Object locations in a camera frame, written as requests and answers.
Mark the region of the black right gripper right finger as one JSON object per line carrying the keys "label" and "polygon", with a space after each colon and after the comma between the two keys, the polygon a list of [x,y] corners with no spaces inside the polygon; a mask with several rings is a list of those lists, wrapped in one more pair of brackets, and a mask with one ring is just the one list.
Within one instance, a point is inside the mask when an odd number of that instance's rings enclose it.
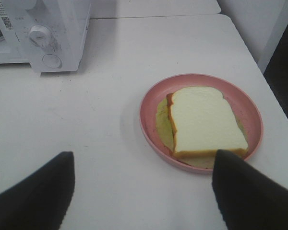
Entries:
{"label": "black right gripper right finger", "polygon": [[229,230],[288,230],[288,189],[228,150],[218,150],[212,188]]}

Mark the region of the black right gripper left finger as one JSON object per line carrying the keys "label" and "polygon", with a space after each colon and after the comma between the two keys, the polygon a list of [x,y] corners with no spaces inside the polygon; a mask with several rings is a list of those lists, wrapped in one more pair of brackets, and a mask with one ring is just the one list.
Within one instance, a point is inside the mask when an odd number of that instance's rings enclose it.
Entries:
{"label": "black right gripper left finger", "polygon": [[61,152],[0,193],[0,230],[58,230],[74,188],[73,152]]}

